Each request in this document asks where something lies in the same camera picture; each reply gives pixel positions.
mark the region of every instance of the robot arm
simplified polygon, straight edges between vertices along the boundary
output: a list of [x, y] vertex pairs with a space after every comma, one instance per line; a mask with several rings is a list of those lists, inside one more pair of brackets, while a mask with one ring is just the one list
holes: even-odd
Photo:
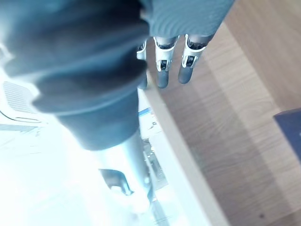
[[139, 138], [136, 90], [147, 87], [145, 40], [154, 37], [157, 83], [164, 88], [178, 37], [186, 36], [179, 82], [187, 83], [232, 3], [4, 0], [0, 42], [10, 55], [4, 69], [37, 86], [33, 105], [54, 114], [83, 148], [95, 152], [110, 188], [148, 202], [153, 188]]

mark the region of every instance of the robotic hand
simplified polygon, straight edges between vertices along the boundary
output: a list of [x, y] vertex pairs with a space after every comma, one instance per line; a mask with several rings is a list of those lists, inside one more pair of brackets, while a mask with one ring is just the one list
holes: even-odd
[[146, 40], [157, 84], [168, 84], [185, 35], [178, 79], [187, 83], [234, 0], [3, 0], [0, 43], [11, 78], [34, 83], [33, 105], [54, 114], [93, 151], [111, 189], [149, 203], [153, 188], [139, 135], [137, 86], [147, 87]]

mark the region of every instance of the dark blue object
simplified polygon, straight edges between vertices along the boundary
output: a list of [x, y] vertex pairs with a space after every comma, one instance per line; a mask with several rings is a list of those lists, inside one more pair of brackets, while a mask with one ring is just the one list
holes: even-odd
[[301, 161], [301, 108], [281, 112], [274, 117]]

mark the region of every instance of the wooden table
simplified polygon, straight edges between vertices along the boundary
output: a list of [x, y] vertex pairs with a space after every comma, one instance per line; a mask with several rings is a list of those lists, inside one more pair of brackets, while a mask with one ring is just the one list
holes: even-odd
[[160, 94], [230, 224], [301, 225], [300, 163], [273, 120], [301, 106], [301, 2], [238, 0], [186, 85], [182, 50]]

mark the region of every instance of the air vent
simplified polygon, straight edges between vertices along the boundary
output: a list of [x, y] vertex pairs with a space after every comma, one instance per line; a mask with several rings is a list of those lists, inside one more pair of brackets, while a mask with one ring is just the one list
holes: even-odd
[[35, 114], [28, 104], [28, 100], [31, 100], [33, 96], [27, 88], [5, 81], [3, 89], [7, 103], [13, 110]]

